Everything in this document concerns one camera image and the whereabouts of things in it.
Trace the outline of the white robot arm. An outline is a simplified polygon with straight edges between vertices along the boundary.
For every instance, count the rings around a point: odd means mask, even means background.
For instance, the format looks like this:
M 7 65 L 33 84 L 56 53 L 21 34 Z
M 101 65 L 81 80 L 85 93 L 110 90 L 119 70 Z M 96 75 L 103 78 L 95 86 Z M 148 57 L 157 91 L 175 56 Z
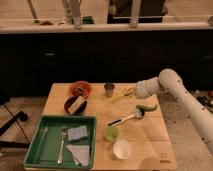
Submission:
M 172 94 L 185 108 L 194 128 L 213 155 L 213 114 L 185 87 L 182 78 L 172 69 L 162 70 L 157 77 L 138 81 L 134 87 L 137 98 L 148 98 L 162 91 Z

